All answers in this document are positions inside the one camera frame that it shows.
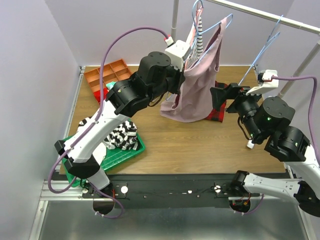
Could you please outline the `mauve pink tank top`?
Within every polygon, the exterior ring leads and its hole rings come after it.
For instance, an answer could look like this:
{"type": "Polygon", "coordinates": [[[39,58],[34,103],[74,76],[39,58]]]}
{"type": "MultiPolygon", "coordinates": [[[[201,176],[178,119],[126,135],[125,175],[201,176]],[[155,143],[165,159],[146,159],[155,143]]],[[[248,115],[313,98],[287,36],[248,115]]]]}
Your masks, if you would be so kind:
{"type": "Polygon", "coordinates": [[[164,100],[160,106],[162,117],[191,123],[205,120],[213,110],[210,89],[215,87],[220,67],[220,53],[228,19],[223,18],[210,37],[204,52],[184,71],[185,81],[180,93],[164,100]]]}

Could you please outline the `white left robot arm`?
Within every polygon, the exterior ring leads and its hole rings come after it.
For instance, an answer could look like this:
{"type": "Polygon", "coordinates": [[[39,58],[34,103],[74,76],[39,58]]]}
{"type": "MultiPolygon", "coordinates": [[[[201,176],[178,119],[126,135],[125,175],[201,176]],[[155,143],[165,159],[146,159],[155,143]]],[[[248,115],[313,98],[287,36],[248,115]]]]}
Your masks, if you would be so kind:
{"type": "Polygon", "coordinates": [[[186,55],[153,51],[140,61],[138,70],[109,90],[99,110],[69,140],[58,140],[55,148],[66,159],[71,174],[88,180],[101,198],[111,191],[111,181],[93,157],[97,146],[120,124],[166,92],[176,94],[184,81],[186,55]]]}

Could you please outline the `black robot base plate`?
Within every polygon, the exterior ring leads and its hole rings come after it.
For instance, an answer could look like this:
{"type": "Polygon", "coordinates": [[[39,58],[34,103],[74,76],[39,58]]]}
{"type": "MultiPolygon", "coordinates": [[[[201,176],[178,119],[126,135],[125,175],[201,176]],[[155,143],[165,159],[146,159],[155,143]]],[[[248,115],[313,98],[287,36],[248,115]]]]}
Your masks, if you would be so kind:
{"type": "Polygon", "coordinates": [[[228,208],[233,174],[110,174],[115,198],[127,209],[228,208]]]}

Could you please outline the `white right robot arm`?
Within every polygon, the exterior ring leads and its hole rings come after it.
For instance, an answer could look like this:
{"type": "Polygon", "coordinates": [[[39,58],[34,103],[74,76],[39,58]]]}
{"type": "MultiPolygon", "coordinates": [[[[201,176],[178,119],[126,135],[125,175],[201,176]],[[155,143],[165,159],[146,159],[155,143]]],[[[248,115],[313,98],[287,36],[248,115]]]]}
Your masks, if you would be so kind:
{"type": "Polygon", "coordinates": [[[265,143],[264,150],[293,169],[300,178],[267,178],[239,170],[226,192],[237,197],[269,195],[292,202],[304,212],[319,217],[320,164],[310,140],[300,129],[290,125],[295,110],[278,96],[268,97],[258,104],[262,96],[249,91],[249,87],[237,83],[225,88],[212,87],[212,107],[217,110],[231,100],[226,112],[238,114],[238,122],[246,128],[251,142],[265,143]]]}

